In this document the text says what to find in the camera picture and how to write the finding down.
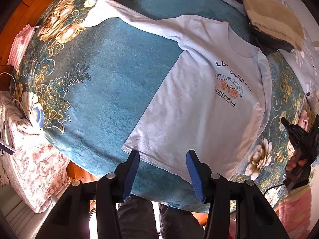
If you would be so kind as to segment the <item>person's right hand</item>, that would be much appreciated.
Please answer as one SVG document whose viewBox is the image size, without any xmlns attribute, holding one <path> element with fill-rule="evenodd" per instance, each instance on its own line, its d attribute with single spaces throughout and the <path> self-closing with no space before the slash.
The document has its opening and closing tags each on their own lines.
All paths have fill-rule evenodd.
<svg viewBox="0 0 319 239">
<path fill-rule="evenodd" d="M 306 110 L 302 110 L 301 114 L 299 116 L 298 125 L 304 129 L 306 132 L 309 132 L 309 116 L 307 114 Z M 306 159 L 299 160 L 298 163 L 295 162 L 297 152 L 294 152 L 292 157 L 289 159 L 287 165 L 286 165 L 286 171 L 293 170 L 297 165 L 304 166 L 307 162 Z"/>
</svg>

